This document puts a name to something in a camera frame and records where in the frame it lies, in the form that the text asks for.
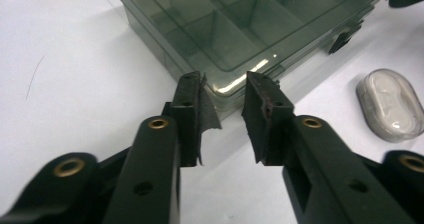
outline white surface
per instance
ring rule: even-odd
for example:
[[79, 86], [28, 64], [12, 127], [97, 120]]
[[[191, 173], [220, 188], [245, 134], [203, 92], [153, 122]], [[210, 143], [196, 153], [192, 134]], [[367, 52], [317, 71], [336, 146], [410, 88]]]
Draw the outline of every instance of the white surface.
[[[384, 67], [424, 100], [423, 5], [379, 3], [348, 46], [288, 75], [282, 89], [296, 114], [324, 118], [374, 160], [392, 149], [424, 154], [424, 136], [390, 144], [374, 135], [355, 96], [357, 82]], [[175, 87], [119, 0], [0, 0], [0, 214], [51, 159], [89, 152], [103, 160], [131, 145]], [[205, 166], [183, 170], [181, 223], [296, 223], [281, 168], [254, 163], [240, 112], [223, 128], [204, 134]]]

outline transparent plastic box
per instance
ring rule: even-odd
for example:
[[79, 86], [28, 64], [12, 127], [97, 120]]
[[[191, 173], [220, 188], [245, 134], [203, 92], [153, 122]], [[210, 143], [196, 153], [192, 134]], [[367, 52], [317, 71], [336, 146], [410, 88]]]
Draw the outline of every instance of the transparent plastic box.
[[378, 0], [121, 0], [131, 27], [175, 79], [200, 71], [220, 117], [243, 102], [247, 71], [275, 80]]

